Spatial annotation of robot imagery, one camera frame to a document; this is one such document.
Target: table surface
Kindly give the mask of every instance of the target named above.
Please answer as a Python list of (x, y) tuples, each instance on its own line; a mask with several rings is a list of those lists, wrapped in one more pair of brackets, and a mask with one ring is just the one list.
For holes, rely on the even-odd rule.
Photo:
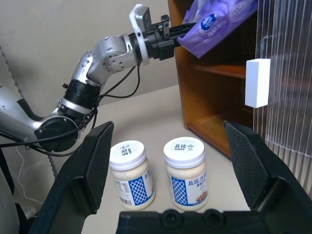
[[(178, 86), (128, 98), (99, 107), (97, 125), (112, 120), (115, 124), (112, 146), (125, 140), (141, 141), (153, 170), (156, 196), (143, 211), (163, 212), (174, 208), (171, 201), (163, 156), (164, 145), (177, 137), (197, 137), (184, 128)], [(249, 210), (234, 174), (232, 163), (207, 143), (208, 202), (198, 210)], [(121, 204), (111, 172), (108, 172), (101, 207), (85, 220), (83, 234), (114, 234)]]

